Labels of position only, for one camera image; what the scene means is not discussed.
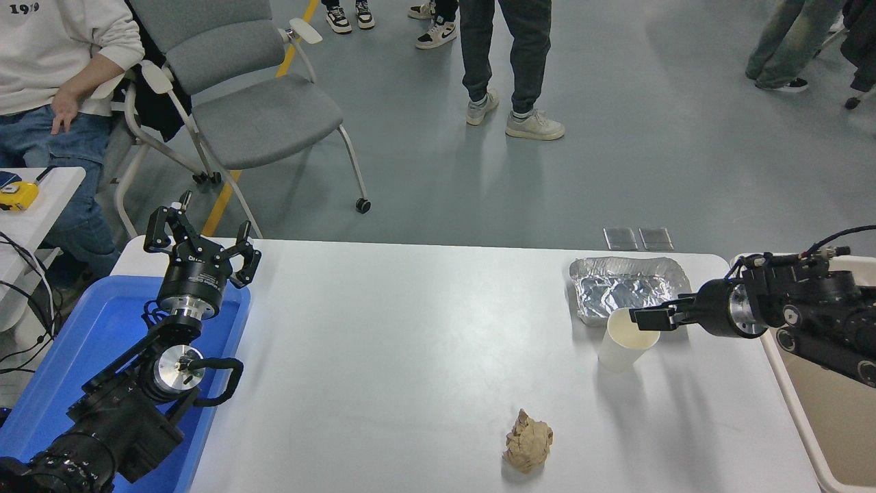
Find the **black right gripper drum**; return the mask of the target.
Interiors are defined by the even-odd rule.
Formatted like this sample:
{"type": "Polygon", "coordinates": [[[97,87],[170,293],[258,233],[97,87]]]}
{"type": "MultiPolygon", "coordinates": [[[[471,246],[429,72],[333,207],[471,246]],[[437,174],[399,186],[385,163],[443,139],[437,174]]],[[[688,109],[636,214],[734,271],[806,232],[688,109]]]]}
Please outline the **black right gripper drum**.
{"type": "Polygon", "coordinates": [[[725,279],[713,279],[695,293],[687,311],[687,322],[701,325],[707,333],[726,338],[738,337],[730,305],[734,284],[725,279]]]}

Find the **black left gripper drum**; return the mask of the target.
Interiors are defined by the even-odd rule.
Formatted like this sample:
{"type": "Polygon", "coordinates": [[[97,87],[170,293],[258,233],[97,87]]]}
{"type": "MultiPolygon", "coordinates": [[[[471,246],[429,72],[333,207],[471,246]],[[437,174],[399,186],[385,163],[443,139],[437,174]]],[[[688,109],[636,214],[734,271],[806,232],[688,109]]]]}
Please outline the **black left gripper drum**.
{"type": "Polygon", "coordinates": [[[171,255],[157,293],[157,304],[166,312],[184,307],[198,312],[219,312],[229,277],[229,261],[204,262],[191,255],[171,255]]]}

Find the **person's hand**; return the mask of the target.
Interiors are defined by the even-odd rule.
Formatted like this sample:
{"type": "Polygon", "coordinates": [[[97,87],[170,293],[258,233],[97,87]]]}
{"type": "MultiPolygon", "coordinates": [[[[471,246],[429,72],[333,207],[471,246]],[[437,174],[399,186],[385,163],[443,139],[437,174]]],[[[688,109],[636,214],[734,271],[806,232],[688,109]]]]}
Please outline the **person's hand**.
{"type": "Polygon", "coordinates": [[[51,103],[53,121],[51,134],[69,132],[79,113],[79,96],[71,88],[60,88],[51,103]]]}

